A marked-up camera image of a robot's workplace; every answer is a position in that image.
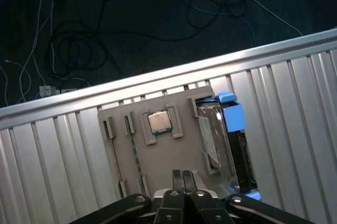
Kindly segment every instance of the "silver metal frame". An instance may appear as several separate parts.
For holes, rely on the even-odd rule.
[[[262,200],[337,224],[337,30],[0,109],[0,222],[68,223],[118,199],[97,112],[210,85],[242,104]]]
[[[0,129],[337,48],[337,29],[0,109]]]

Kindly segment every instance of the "tangled wires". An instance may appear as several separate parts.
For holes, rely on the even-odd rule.
[[[68,25],[76,25],[77,30],[63,29]],[[53,42],[57,42],[56,51],[52,49]],[[104,54],[103,59],[95,66],[93,66],[92,63],[94,61],[93,46],[98,47]],[[64,70],[62,72],[54,72],[53,65],[55,60],[63,66]],[[84,23],[67,21],[61,23],[54,29],[45,54],[45,68],[50,78],[64,78],[76,70],[97,70],[102,67],[107,60],[115,67],[118,76],[122,77],[122,70],[118,67],[112,54],[98,35]]]

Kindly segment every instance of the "metal bolt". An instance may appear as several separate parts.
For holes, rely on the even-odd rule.
[[[205,196],[205,193],[203,191],[197,191],[196,194],[200,197]]]
[[[138,196],[136,199],[135,199],[136,202],[143,202],[145,201],[145,198],[143,196]]]
[[[238,196],[234,196],[234,197],[232,198],[232,200],[234,200],[234,202],[239,203],[239,202],[241,202],[242,198],[240,198],[240,197],[238,197]]]
[[[178,196],[178,195],[179,195],[179,192],[177,192],[177,191],[171,191],[171,192],[170,192],[170,195],[171,195],[171,196]]]

